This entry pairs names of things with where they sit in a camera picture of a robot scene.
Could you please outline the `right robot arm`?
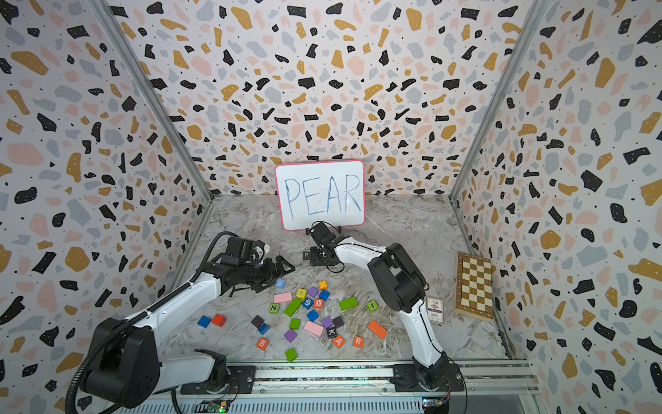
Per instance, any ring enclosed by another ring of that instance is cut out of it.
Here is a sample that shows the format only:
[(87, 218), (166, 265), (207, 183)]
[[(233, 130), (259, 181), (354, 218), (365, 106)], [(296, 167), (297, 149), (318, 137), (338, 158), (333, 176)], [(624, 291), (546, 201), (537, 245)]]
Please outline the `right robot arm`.
[(426, 309), (429, 285), (405, 248), (399, 243), (387, 247), (360, 243), (324, 221), (314, 222), (306, 234), (315, 242), (307, 254), (312, 266), (354, 265), (367, 270), (384, 303), (400, 317), (412, 346), (414, 378), (395, 377), (391, 382), (428, 391), (449, 388), (451, 362), (434, 335)]

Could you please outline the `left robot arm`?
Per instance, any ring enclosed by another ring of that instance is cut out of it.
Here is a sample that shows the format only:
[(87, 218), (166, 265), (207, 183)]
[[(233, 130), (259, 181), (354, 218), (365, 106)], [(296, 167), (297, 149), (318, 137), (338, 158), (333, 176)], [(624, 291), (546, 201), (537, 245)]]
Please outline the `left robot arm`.
[(192, 354), (161, 360), (159, 346), (197, 310), (237, 291), (260, 293), (296, 267), (281, 255), (268, 257), (269, 247), (229, 231), (214, 237), (227, 240), (215, 255), (210, 244), (191, 279), (147, 308), (125, 319), (98, 324), (89, 351), (72, 377), (65, 411), (77, 412), (78, 392), (111, 403), (108, 413), (135, 408), (154, 393), (176, 393), (180, 386), (201, 384), (222, 390), (231, 384), (225, 355), (197, 348)]

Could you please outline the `orange A block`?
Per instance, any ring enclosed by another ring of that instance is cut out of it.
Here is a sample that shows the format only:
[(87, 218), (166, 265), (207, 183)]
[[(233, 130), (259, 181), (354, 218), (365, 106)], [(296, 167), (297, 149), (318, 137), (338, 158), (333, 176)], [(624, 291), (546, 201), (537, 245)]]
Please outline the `orange A block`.
[(336, 338), (333, 340), (333, 343), (336, 348), (341, 348), (346, 343), (346, 341), (342, 336), (336, 336)]

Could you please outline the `orange R block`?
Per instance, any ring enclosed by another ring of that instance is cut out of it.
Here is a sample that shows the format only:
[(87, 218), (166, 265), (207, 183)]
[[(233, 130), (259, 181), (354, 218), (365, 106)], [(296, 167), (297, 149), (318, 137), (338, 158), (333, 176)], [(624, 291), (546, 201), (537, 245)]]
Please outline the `orange R block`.
[(353, 346), (355, 346), (355, 348), (364, 348), (365, 339), (361, 336), (355, 336), (353, 339)]

